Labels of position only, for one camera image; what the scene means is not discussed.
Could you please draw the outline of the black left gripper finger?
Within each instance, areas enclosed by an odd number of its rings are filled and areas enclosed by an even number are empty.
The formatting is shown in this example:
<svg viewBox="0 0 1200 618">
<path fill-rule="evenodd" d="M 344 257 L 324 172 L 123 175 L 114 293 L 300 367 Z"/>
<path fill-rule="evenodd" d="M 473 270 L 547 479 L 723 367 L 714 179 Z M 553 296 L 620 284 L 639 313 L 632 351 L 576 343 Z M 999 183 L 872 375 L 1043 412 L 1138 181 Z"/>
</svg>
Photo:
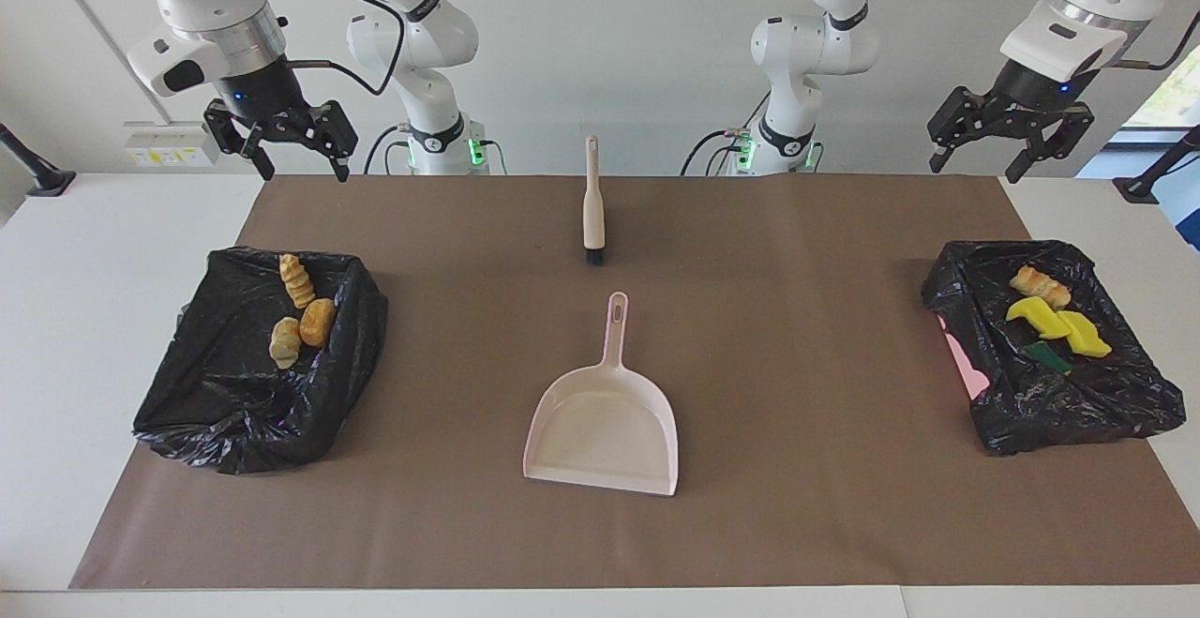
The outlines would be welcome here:
<svg viewBox="0 0 1200 618">
<path fill-rule="evenodd" d="M 1025 143 L 1004 172 L 1008 184 L 1016 185 L 1036 162 L 1064 160 L 1093 121 L 1094 114 L 1085 102 L 1069 104 L 1064 110 L 1008 110 L 1004 128 Z"/>
<path fill-rule="evenodd" d="M 931 173 L 942 173 L 956 148 L 984 138 L 986 101 L 986 94 L 971 92 L 964 85 L 948 92 L 926 122 L 926 134 L 936 145 L 929 160 Z"/>
</svg>

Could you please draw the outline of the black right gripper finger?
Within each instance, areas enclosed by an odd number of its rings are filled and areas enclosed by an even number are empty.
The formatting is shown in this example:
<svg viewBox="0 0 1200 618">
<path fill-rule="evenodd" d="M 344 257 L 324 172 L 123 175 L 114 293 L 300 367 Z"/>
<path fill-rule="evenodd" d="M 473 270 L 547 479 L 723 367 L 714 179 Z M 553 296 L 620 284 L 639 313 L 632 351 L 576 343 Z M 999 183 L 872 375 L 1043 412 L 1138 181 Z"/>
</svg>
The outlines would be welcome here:
<svg viewBox="0 0 1200 618">
<path fill-rule="evenodd" d="M 265 149 L 262 149 L 264 130 L 259 124 L 252 124 L 248 134 L 241 134 L 238 119 L 221 98 L 214 98 L 204 110 L 204 125 L 214 136 L 221 154 L 248 160 L 254 166 L 263 181 L 271 181 L 276 169 Z"/>
<path fill-rule="evenodd" d="M 349 160 L 358 146 L 352 119 L 340 102 L 292 106 L 274 119 L 274 143 L 295 144 L 322 154 L 329 161 L 334 178 L 344 184 L 349 178 Z"/>
</svg>

